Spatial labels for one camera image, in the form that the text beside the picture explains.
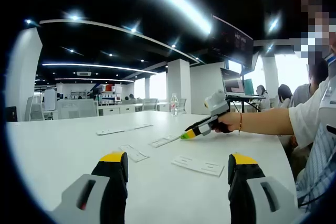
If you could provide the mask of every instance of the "ceiling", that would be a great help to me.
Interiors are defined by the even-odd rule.
[[[323,0],[327,6],[334,0]],[[298,38],[308,30],[308,19],[300,11],[295,0],[186,0],[211,21],[211,14],[238,27],[254,40]],[[145,69],[163,62],[154,72],[165,71],[165,62],[178,58],[195,61],[150,40],[123,31],[88,24],[47,23],[41,20],[68,18],[77,15],[112,26],[131,29],[176,48],[191,57],[199,57],[201,63],[213,63],[223,59],[207,54],[198,54],[208,48],[207,34],[168,0],[18,0],[8,2],[7,8],[17,12],[13,19],[12,32],[37,27],[43,43],[37,68],[40,80],[36,85],[55,84],[55,78],[76,78],[77,71],[91,71],[92,78],[129,79],[134,71],[96,67],[43,66],[43,63],[86,63]],[[265,33],[265,22],[269,17],[281,13],[281,27],[272,34]],[[24,19],[31,19],[25,24]],[[141,73],[137,78],[148,76]]]

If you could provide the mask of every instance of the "plastic bottle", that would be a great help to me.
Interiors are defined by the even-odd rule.
[[[179,107],[179,100],[175,93],[173,93],[172,98],[170,100],[170,113],[172,116],[177,116]]]

